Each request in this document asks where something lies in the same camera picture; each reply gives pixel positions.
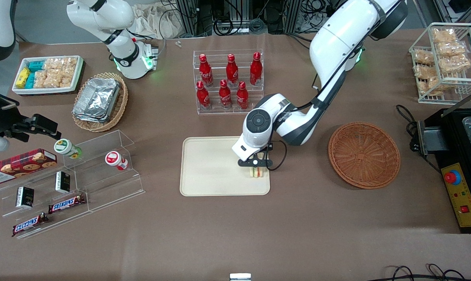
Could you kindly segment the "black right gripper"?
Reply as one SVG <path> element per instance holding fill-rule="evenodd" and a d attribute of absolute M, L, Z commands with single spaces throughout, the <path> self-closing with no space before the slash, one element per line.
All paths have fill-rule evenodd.
<path fill-rule="evenodd" d="M 17 101 L 0 94 L 0 139 L 28 142 L 28 129 L 31 135 L 45 135 L 56 140 L 62 138 L 62 133 L 57 130 L 58 123 L 41 114 L 26 117 L 20 113 L 18 105 Z"/>

